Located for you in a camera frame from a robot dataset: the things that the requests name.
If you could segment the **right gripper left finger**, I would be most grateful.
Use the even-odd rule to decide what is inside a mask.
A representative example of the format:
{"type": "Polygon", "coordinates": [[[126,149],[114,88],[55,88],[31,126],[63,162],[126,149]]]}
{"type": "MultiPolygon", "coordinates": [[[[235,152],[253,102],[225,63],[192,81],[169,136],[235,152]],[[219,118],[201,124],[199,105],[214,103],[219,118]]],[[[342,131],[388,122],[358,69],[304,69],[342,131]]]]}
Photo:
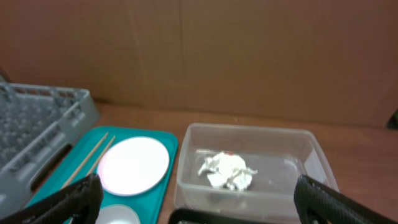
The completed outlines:
{"type": "Polygon", "coordinates": [[[100,177],[90,174],[49,197],[1,220],[1,224],[94,224],[103,201],[100,177]]]}

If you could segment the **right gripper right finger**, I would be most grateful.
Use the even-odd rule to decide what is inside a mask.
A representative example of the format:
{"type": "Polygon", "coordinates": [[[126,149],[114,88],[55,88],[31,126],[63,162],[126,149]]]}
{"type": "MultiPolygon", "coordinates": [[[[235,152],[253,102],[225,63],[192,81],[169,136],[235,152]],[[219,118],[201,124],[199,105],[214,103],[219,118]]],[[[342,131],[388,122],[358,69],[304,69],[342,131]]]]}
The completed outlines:
{"type": "Polygon", "coordinates": [[[294,204],[301,223],[395,224],[307,175],[297,179],[294,204]]]}

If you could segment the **grey bowl with rice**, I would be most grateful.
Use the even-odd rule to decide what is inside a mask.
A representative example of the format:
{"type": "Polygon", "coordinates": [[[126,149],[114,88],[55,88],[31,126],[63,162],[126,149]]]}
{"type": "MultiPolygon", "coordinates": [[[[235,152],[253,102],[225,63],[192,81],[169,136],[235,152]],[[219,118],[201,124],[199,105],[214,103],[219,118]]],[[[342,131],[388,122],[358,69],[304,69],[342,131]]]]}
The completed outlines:
{"type": "Polygon", "coordinates": [[[141,224],[141,221],[132,208],[110,205],[100,209],[95,224],[141,224]]]}

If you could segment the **wooden chopstick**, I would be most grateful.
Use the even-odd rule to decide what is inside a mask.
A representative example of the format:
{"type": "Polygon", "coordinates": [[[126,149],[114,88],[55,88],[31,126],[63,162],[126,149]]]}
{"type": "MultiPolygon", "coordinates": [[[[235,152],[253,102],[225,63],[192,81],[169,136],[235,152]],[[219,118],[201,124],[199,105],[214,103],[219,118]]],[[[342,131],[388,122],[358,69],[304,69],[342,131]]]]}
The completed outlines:
{"type": "Polygon", "coordinates": [[[111,138],[111,140],[109,141],[109,143],[105,146],[105,148],[103,149],[103,151],[101,152],[101,154],[97,157],[97,159],[95,160],[95,162],[92,164],[92,166],[90,167],[90,169],[88,170],[88,172],[86,173],[86,176],[89,176],[90,174],[92,174],[94,172],[94,170],[96,169],[97,165],[100,163],[100,160],[102,159],[102,157],[106,154],[106,152],[108,151],[108,149],[113,145],[114,140],[116,139],[116,136],[113,136],[111,138]]]}
{"type": "Polygon", "coordinates": [[[72,174],[69,176],[69,178],[64,182],[62,185],[61,189],[64,189],[67,187],[72,180],[78,175],[78,173],[82,170],[82,168],[85,166],[85,164],[91,159],[93,154],[97,151],[97,149],[102,145],[102,143],[106,140],[108,137],[109,133],[107,132],[94,146],[94,148],[88,153],[88,155],[83,159],[83,161],[80,163],[80,165],[72,172],[72,174]]]}

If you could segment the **white round plate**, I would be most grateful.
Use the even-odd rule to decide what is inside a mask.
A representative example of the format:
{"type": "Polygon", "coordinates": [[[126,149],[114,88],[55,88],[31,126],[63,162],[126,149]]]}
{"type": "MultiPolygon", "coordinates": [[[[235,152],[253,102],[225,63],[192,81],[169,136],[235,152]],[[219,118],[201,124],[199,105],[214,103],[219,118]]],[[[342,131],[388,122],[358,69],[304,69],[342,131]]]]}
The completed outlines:
{"type": "Polygon", "coordinates": [[[96,173],[105,191],[127,197],[155,187],[169,166],[164,144],[150,137],[133,137],[112,146],[99,161],[96,173]]]}

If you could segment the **white napkin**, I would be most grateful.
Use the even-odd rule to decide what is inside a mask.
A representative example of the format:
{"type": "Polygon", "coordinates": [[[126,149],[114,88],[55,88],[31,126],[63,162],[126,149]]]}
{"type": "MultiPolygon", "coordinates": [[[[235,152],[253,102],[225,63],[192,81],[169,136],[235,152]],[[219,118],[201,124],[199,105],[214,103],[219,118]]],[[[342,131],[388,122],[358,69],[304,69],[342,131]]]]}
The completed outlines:
{"type": "Polygon", "coordinates": [[[245,160],[234,154],[224,152],[206,157],[197,174],[205,174],[210,185],[216,189],[245,191],[250,186],[253,176],[258,173],[246,165],[245,160]]]}

